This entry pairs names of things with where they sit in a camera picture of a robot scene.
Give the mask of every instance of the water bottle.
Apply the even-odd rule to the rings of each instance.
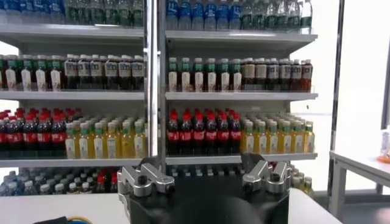
[[[196,0],[193,8],[193,30],[204,29],[204,13],[202,0]]]
[[[226,0],[221,0],[217,11],[217,30],[227,30],[229,28],[229,6]]]
[[[229,29],[241,29],[241,5],[239,4],[239,0],[233,0],[233,5],[230,8]]]
[[[217,6],[214,3],[214,0],[208,0],[205,9],[205,30],[215,30],[216,28],[216,18],[215,14],[217,11]]]
[[[180,6],[179,30],[191,30],[190,0],[183,0]]]
[[[177,5],[177,0],[169,0],[168,5],[166,6],[166,29],[167,30],[177,30],[178,15],[179,15],[179,7]]]

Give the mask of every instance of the dark bottle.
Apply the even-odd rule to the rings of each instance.
[[[66,88],[77,89],[77,62],[73,54],[68,54],[65,61]]]
[[[132,89],[132,57],[122,55],[119,62],[119,88],[121,90]]]
[[[134,56],[132,63],[132,83],[134,90],[144,90],[144,58],[142,56]]]
[[[215,122],[215,115],[213,112],[207,115],[206,123],[206,151],[207,155],[217,155],[218,148],[216,145],[217,141],[217,124]]]
[[[194,123],[194,154],[204,155],[205,151],[205,125],[203,122],[203,115],[201,113],[196,114],[196,120]]]
[[[177,113],[173,112],[169,116],[169,122],[167,126],[167,138],[168,138],[168,145],[167,145],[167,155],[179,155],[180,149],[179,149],[179,124],[177,122]]]
[[[181,124],[181,129],[180,129],[180,148],[181,148],[182,155],[193,154],[191,148],[191,135],[192,135],[192,128],[191,128],[190,114],[185,113],[183,115],[183,122]]]

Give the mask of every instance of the juice bottle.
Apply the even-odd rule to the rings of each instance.
[[[147,156],[143,127],[144,124],[142,121],[135,122],[134,149],[136,158],[143,158]]]
[[[293,123],[294,129],[291,133],[291,153],[303,153],[303,131],[302,122],[295,121]]]
[[[267,134],[267,154],[277,154],[278,135],[276,134],[276,121],[269,122],[269,132]]]

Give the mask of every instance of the plastic bottle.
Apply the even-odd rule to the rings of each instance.
[[[215,5],[214,0],[208,0],[205,9],[205,30],[216,29],[216,11],[217,6]]]
[[[204,10],[202,0],[196,0],[193,7],[193,30],[203,30],[204,29]]]
[[[239,0],[233,0],[233,5],[230,8],[229,29],[241,29],[241,5],[239,3]]]
[[[182,0],[182,5],[180,6],[179,30],[191,30],[190,0]]]

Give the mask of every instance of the blue label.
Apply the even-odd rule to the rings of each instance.
[[[178,5],[175,1],[169,1],[168,5],[166,6],[166,14],[170,16],[177,16],[178,15]]]
[[[201,2],[195,3],[193,17],[203,17],[203,4]]]
[[[214,3],[209,3],[206,6],[206,11],[205,11],[205,17],[215,17],[215,12],[217,11],[217,6]]]

